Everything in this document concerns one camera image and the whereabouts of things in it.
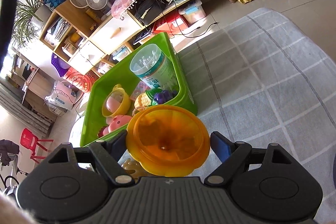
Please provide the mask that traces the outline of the black bag on shelf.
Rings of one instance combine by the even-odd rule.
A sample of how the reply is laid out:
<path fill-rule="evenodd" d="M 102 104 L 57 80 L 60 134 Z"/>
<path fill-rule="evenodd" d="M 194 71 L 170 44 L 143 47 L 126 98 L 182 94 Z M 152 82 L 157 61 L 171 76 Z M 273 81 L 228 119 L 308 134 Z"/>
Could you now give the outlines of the black bag on shelf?
<path fill-rule="evenodd" d="M 143 25 L 149 25 L 167 7 L 165 0 L 141 0 L 135 5 L 135 18 Z"/>

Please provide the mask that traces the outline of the grey checked table cloth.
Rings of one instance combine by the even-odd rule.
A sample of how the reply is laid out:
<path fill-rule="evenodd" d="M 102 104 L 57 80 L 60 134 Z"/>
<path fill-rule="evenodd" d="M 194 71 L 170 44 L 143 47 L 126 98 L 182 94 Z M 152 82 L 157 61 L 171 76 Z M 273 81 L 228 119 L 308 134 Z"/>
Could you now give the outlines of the grey checked table cloth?
<path fill-rule="evenodd" d="M 174 65 L 172 105 L 209 132 L 254 147 L 278 143 L 320 183 L 319 223 L 335 220 L 335 63 L 282 14 L 262 8 L 180 52 L 150 40 Z"/>

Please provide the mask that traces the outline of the yellow toy cup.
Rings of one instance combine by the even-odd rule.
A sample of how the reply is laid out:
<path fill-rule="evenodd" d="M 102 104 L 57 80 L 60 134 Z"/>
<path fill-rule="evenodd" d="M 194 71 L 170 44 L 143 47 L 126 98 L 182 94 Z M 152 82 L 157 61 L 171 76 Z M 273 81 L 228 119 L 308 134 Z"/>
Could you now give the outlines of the yellow toy cup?
<path fill-rule="evenodd" d="M 131 107 L 131 100 L 124 88 L 117 84 L 106 97 L 102 105 L 102 115 L 104 117 L 115 117 L 117 115 L 126 115 Z"/>

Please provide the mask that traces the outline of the purple toy grapes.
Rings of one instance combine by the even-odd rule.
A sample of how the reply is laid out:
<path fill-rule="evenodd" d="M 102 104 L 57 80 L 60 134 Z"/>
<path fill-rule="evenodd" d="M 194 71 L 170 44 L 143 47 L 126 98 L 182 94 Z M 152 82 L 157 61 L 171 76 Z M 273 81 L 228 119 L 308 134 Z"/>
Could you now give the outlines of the purple toy grapes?
<path fill-rule="evenodd" d="M 156 103 L 157 105 L 165 104 L 175 98 L 177 94 L 178 92 L 176 90 L 163 90 L 159 93 L 155 93 L 153 103 Z"/>

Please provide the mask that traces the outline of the wooden cabinet with drawers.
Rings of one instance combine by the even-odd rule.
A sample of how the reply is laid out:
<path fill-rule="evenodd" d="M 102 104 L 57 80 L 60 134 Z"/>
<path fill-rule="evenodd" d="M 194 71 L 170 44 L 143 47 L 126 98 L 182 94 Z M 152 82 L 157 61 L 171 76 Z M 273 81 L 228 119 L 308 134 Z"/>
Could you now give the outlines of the wooden cabinet with drawers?
<path fill-rule="evenodd" d="M 191 0 L 178 2 L 177 6 L 188 1 Z M 90 70 L 96 72 L 95 65 L 104 61 L 106 56 L 121 46 L 130 49 L 129 40 L 145 28 L 145 25 L 130 12 L 131 8 L 120 19 L 114 18 L 111 12 L 108 12 L 101 23 L 96 23 L 84 9 L 65 1 L 56 7 L 46 21 L 40 40 L 47 44 L 47 29 L 56 19 L 63 18 L 70 24 L 70 28 L 61 36 L 60 42 L 52 47 L 54 54 L 83 75 Z"/>

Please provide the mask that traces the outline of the clear cotton swab jar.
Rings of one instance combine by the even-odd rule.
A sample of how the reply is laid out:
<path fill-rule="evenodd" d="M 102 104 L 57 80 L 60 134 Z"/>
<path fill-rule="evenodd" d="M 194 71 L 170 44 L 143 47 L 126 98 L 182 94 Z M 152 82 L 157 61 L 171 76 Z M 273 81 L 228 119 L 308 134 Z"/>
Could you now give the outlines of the clear cotton swab jar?
<path fill-rule="evenodd" d="M 156 44 L 140 49 L 132 58 L 129 69 L 152 89 L 178 89 L 173 63 Z"/>

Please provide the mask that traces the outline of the yellow toy corn cob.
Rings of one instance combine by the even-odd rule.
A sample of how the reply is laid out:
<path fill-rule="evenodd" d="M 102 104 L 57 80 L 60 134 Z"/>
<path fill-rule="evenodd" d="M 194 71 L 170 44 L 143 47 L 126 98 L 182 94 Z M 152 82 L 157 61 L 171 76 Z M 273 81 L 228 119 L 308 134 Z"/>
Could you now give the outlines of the yellow toy corn cob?
<path fill-rule="evenodd" d="M 141 93 L 134 102 L 134 107 L 136 109 L 139 108 L 147 108 L 149 106 L 151 106 L 153 101 L 153 95 L 150 93 L 149 90 L 146 90 L 144 93 Z"/>

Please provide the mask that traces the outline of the orange plastic pumpkin bowl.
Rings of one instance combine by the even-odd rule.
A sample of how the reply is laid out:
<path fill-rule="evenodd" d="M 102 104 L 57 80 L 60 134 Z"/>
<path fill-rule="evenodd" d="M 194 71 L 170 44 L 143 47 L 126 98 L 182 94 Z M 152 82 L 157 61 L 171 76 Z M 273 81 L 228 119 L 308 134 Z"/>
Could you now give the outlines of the orange plastic pumpkin bowl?
<path fill-rule="evenodd" d="M 187 176 L 201 167 L 210 153 L 205 125 L 178 106 L 151 106 L 137 113 L 126 130 L 129 154 L 156 176 Z"/>

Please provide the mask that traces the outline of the red plastic chair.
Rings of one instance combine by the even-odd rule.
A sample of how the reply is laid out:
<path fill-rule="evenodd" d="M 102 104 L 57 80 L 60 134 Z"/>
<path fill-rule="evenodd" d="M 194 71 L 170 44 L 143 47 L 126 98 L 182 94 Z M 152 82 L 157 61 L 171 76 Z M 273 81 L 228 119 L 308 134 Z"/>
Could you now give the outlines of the red plastic chair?
<path fill-rule="evenodd" d="M 39 139 L 29 129 L 24 128 L 21 133 L 20 145 L 25 147 L 25 149 L 29 150 L 31 152 L 30 159 L 33 160 L 35 163 L 39 164 L 40 160 L 43 160 L 46 157 L 36 155 L 37 147 L 40 147 L 44 151 L 48 151 L 48 149 L 43 146 L 42 143 L 52 143 L 53 141 L 53 139 Z"/>

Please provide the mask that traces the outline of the red paper bag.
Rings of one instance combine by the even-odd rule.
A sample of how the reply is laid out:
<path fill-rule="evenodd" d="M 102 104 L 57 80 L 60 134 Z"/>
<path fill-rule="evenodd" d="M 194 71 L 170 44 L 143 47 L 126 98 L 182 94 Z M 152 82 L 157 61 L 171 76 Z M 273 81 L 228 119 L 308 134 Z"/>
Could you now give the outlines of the red paper bag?
<path fill-rule="evenodd" d="M 91 70 L 83 75 L 76 69 L 70 67 L 63 76 L 63 79 L 74 85 L 83 93 L 89 93 L 94 85 L 94 82 L 98 79 L 98 76 Z"/>

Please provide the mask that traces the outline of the pink pig toy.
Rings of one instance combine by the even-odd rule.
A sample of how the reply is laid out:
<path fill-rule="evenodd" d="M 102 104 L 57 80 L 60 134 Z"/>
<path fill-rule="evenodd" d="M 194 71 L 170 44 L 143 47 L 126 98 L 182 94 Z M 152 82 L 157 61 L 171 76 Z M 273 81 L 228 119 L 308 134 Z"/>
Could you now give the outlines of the pink pig toy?
<path fill-rule="evenodd" d="M 98 137 L 102 137 L 104 135 L 108 135 L 114 130 L 126 125 L 131 120 L 131 116 L 129 115 L 117 115 L 114 117 L 106 118 L 106 126 L 103 126 L 101 130 L 98 132 Z"/>

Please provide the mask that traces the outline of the tan rubber hand toy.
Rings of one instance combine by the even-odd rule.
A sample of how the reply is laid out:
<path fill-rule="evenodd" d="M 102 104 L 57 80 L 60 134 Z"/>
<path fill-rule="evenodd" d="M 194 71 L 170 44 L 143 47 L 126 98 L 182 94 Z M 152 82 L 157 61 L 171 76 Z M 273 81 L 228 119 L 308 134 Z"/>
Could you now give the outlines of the tan rubber hand toy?
<path fill-rule="evenodd" d="M 132 176 L 135 182 L 142 177 L 150 176 L 150 173 L 143 169 L 141 164 L 134 159 L 128 158 L 126 159 L 121 167 L 127 172 L 128 175 Z"/>

